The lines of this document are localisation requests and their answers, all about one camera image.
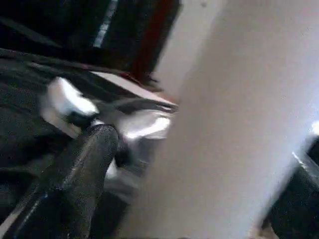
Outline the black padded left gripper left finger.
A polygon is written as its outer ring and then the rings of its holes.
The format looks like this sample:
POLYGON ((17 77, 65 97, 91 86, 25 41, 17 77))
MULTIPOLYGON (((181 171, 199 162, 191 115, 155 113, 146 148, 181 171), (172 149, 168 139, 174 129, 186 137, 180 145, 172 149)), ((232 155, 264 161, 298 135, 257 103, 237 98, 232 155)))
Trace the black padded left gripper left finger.
POLYGON ((106 124, 74 139, 36 179, 4 222, 6 239, 86 239, 118 147, 106 124))

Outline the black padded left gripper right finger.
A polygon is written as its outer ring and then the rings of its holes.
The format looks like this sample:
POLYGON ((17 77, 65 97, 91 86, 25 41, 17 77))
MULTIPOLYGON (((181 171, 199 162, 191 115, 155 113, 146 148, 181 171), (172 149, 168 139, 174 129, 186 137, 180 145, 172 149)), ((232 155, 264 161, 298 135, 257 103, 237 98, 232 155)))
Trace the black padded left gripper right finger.
POLYGON ((319 237, 319 139, 299 160, 299 166, 270 211, 270 222, 281 239, 319 237))

